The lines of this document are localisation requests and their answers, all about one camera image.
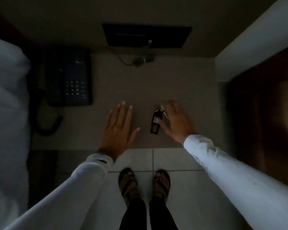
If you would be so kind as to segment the person's left hand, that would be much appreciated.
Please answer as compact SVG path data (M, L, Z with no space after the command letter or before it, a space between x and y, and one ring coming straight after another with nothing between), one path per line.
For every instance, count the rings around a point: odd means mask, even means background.
M108 128L108 117L106 119L106 125L101 137L101 143L99 146L99 152L109 156L113 162L122 155L132 144L128 144L128 139L131 131L131 120L132 120L132 105L126 105L126 116L123 127L119 127L119 107L118 104L113 110L115 111L115 125Z

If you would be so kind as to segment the person's right hand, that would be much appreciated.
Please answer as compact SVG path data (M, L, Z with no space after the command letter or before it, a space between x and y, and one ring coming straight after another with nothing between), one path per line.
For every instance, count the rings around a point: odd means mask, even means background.
M183 145L188 136L197 134L191 118L180 103L169 100L162 102L162 105L168 115L167 125L170 127L170 134L167 135Z

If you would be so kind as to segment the black key fob with keys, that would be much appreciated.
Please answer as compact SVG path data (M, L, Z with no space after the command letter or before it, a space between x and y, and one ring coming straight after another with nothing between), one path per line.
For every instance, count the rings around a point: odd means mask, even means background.
M151 128L150 128L151 134L154 134L154 135L158 134L159 129L160 129L160 120L162 120L163 117L168 119L168 115L166 113L165 107L163 105L160 105L160 107L157 108L153 113L153 117L151 121Z

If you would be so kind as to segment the person's right forearm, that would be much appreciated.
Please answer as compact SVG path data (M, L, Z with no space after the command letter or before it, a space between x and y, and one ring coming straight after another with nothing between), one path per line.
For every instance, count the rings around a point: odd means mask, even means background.
M253 230L288 230L287 185L231 157L202 135L188 135L183 147Z

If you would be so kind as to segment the person's left forearm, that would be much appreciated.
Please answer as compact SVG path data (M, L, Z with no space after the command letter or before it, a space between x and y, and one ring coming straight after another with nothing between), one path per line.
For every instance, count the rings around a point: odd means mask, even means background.
M71 176L4 230L80 230L114 160L91 154Z

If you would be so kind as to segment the black desk telephone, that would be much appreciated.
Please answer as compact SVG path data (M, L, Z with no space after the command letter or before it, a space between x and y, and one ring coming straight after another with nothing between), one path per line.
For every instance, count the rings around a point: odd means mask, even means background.
M45 95L50 107L87 106L93 103L90 50L51 45L44 51Z

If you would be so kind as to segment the person's black trousers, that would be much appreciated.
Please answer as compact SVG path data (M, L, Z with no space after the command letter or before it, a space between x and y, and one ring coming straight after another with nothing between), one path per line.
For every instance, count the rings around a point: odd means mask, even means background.
M125 212L119 230L147 230L146 205L141 198L135 198ZM149 203L152 230L178 230L163 199L153 197Z

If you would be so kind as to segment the brown wooden door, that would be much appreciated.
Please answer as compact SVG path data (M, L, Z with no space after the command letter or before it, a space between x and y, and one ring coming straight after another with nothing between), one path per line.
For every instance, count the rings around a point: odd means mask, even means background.
M234 77L226 101L237 159L288 186L288 47Z

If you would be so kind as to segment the black strappy sandal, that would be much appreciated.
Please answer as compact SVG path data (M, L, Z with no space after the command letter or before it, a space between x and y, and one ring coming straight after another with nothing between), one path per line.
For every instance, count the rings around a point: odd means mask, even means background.
M157 170L153 179L153 198L158 198L166 204L170 187L171 180L168 172L164 169Z
M133 170L129 167L120 172L118 185L127 207L129 207L131 201L140 198L137 180Z

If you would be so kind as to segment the black wall socket panel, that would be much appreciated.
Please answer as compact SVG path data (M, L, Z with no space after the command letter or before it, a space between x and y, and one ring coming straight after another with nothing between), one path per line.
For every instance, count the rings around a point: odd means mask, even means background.
M180 49L192 31L190 26L102 24L108 46Z

